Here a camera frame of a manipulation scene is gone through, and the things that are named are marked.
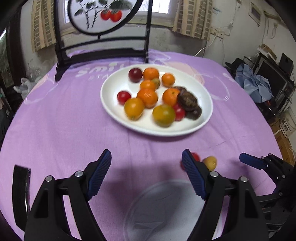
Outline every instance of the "blue gripper pad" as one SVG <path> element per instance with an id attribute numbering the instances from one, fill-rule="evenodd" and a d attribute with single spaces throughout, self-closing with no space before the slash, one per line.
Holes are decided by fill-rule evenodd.
<path id="1" fill-rule="evenodd" d="M 189 155 L 189 151 L 185 150 L 182 153 L 182 163 L 187 172 L 191 185 L 195 193 L 200 196 L 203 200 L 206 198 L 205 181 L 198 171 L 195 160 Z"/>
<path id="2" fill-rule="evenodd" d="M 87 191 L 86 197 L 89 201 L 93 196 L 98 194 L 101 184 L 107 174 L 107 171 L 111 165 L 111 152 L 107 150 L 105 154 L 99 158 L 101 159 L 93 175 L 89 179 L 89 189 Z"/>
<path id="3" fill-rule="evenodd" d="M 264 163 L 263 159 L 257 158 L 255 156 L 251 156 L 246 153 L 240 154 L 239 160 L 240 160 L 240 162 L 245 163 L 245 164 L 247 164 L 251 167 L 254 167 L 258 170 L 266 168 L 266 164 Z"/>

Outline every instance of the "circular painting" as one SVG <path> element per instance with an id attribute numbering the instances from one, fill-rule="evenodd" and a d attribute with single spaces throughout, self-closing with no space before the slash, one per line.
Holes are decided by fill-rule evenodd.
<path id="1" fill-rule="evenodd" d="M 87 35 L 107 34 L 125 25 L 143 0 L 69 0 L 68 15 L 73 26 Z"/>

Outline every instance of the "purple tablecloth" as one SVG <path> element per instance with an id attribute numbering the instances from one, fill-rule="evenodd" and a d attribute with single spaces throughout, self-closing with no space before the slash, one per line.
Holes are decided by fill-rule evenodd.
<path id="1" fill-rule="evenodd" d="M 204 84 L 214 101 L 210 121 L 201 130 L 182 137 L 136 133 L 105 112 L 99 93 L 111 73 L 141 63 L 141 60 L 112 59 L 77 64 L 69 68 L 58 83 L 54 81 L 54 66 L 20 106 L 0 153 L 0 210 L 21 238 L 23 231 L 15 225 L 12 210 L 15 164 L 31 168 L 32 206 L 47 175 L 56 179 L 69 177 L 97 160 L 105 148 L 109 149 L 112 164 L 98 195 L 90 201 L 90 207 L 105 237 L 112 241 L 134 241 L 139 237 L 156 240 L 156 233 L 168 226 L 171 232 L 177 231 L 178 236 L 169 237 L 168 234 L 167 239 L 158 237 L 159 240 L 187 239 L 198 217 L 186 220 L 189 209 L 186 207 L 190 207 L 190 213 L 198 213 L 192 209 L 194 191 L 179 163 L 182 151 L 187 148 L 201 158 L 216 156 L 216 170 L 223 176 L 233 179 L 247 176 L 257 194 L 273 191 L 275 185 L 264 171 L 239 162 L 242 152 L 258 157 L 268 153 L 281 157 L 281 153 L 260 111 L 228 72 L 209 59 L 155 50 L 150 51 L 150 62 L 178 68 Z M 182 193 L 186 193 L 185 198 L 178 199 Z M 147 217 L 145 222 L 145 214 L 139 215 L 140 221 L 133 217 L 154 200 L 158 200 L 159 206 L 158 197 L 164 194 L 161 199 L 167 201 L 157 211 L 164 212 L 159 215 L 163 220 Z M 171 197 L 177 200 L 174 206 L 170 206 Z M 79 237 L 68 199 L 65 199 L 65 205 L 72 234 Z M 190 222 L 187 229 L 181 224 L 176 226 L 173 212 L 179 206 L 184 206 L 184 212 L 178 213 L 178 219 L 183 225 Z M 225 215 L 222 215 L 221 222 L 224 220 Z M 221 227 L 217 229 L 217 235 L 220 233 Z"/>

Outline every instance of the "speaker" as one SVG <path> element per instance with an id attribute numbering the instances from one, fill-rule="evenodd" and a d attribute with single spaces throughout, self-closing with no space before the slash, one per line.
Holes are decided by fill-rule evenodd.
<path id="1" fill-rule="evenodd" d="M 279 62 L 279 67 L 288 75 L 288 77 L 290 77 L 294 68 L 294 64 L 293 61 L 287 55 L 282 53 L 281 61 Z"/>

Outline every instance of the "orange tomato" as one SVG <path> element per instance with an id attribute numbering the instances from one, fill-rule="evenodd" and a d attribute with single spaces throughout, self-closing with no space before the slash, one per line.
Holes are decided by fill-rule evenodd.
<path id="1" fill-rule="evenodd" d="M 169 88 L 163 92 L 163 103 L 173 107 L 177 104 L 177 97 L 180 91 L 175 88 Z"/>
<path id="2" fill-rule="evenodd" d="M 161 81 L 163 82 L 163 86 L 165 87 L 172 87 L 175 83 L 175 77 L 172 74 L 165 73 L 161 77 Z"/>
<path id="3" fill-rule="evenodd" d="M 124 112 L 126 113 L 126 116 L 132 121 L 136 121 L 141 117 L 144 108 L 144 103 L 139 98 L 128 99 L 124 104 Z"/>
<path id="4" fill-rule="evenodd" d="M 146 108 L 152 108 L 158 101 L 157 94 L 150 89 L 141 89 L 137 93 L 137 98 L 141 99 Z"/>
<path id="5" fill-rule="evenodd" d="M 150 89 L 155 91 L 156 90 L 156 84 L 151 80 L 144 80 L 140 84 L 140 89 Z"/>
<path id="6" fill-rule="evenodd" d="M 143 76 L 145 80 L 152 80 L 159 78 L 159 72 L 156 68 L 146 68 L 143 72 Z"/>

